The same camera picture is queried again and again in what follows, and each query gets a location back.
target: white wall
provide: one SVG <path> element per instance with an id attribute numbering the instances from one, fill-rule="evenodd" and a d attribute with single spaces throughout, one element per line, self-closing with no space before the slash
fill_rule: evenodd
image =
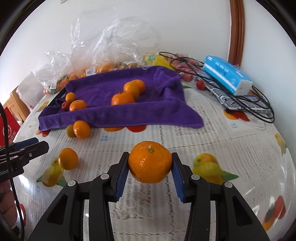
<path id="1" fill-rule="evenodd" d="M 81 11 L 116 6 L 117 2 L 68 0 L 60 4 L 60 0 L 46 0 L 41 4 L 19 27 L 0 57 L 0 102 L 8 99 L 30 71 L 47 63 L 44 51 L 70 53 L 70 24 Z M 118 17 L 140 16 L 161 32 L 162 51 L 190 53 L 200 60 L 206 55 L 227 59 L 229 0 L 126 0 L 121 5 Z"/>
<path id="2" fill-rule="evenodd" d="M 296 47 L 255 0 L 244 0 L 246 35 L 241 68 L 269 99 L 275 126 L 296 161 Z"/>

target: blue gripper pad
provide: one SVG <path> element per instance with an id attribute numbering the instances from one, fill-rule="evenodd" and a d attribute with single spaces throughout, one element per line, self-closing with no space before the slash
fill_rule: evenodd
<path id="1" fill-rule="evenodd" d="M 181 202 L 184 202 L 185 201 L 184 181 L 181 176 L 180 170 L 178 168 L 177 162 L 174 158 L 173 158 L 172 175 L 173 175 L 174 184 L 175 184 L 178 198 L 180 198 Z"/>
<path id="2" fill-rule="evenodd" d="M 24 140 L 24 141 L 16 143 L 15 147 L 14 147 L 14 150 L 18 151 L 18 150 L 20 150 L 22 148 L 25 148 L 27 146 L 31 146 L 31 145 L 36 144 L 38 142 L 39 142 L 39 140 L 36 137 L 33 137 L 31 139 Z"/>
<path id="3" fill-rule="evenodd" d="M 116 201 L 119 201 L 119 199 L 122 197 L 124 186 L 126 184 L 126 179 L 128 177 L 128 171 L 128 158 L 126 158 L 116 182 Z"/>

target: blue tissue package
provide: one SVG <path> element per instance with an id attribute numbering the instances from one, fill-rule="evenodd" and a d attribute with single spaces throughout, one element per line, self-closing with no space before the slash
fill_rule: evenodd
<path id="1" fill-rule="evenodd" d="M 203 69 L 233 95 L 248 95 L 253 85 L 243 71 L 219 57 L 207 56 Z"/>

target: barcode sticker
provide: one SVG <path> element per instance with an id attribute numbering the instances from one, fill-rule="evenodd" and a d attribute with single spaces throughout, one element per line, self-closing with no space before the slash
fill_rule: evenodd
<path id="1" fill-rule="evenodd" d="M 96 74 L 96 67 L 91 67 L 91 68 L 87 69 L 85 71 L 85 73 L 86 73 L 86 76 L 90 76 L 90 75 Z"/>
<path id="2" fill-rule="evenodd" d="M 49 87 L 50 90 L 55 90 L 57 88 L 57 83 L 56 82 L 53 82 L 51 84 L 51 86 Z"/>

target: white plastic bag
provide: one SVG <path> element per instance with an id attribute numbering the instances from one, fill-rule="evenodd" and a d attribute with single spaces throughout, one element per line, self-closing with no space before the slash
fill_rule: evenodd
<path id="1" fill-rule="evenodd" d="M 76 79 L 70 62 L 70 55 L 55 51 L 44 53 L 50 64 L 36 71 L 36 78 L 44 87 L 45 94 L 55 94 L 61 91 L 71 80 Z"/>
<path id="2" fill-rule="evenodd" d="M 43 86 L 32 72 L 19 84 L 16 92 L 31 111 L 44 96 Z"/>
<path id="3" fill-rule="evenodd" d="M 122 18 L 103 30 L 96 26 L 101 11 L 83 12 L 71 25 L 71 63 L 77 76 L 83 76 L 92 66 L 132 61 L 143 64 L 147 52 L 157 52 L 160 34 L 138 17 Z"/>

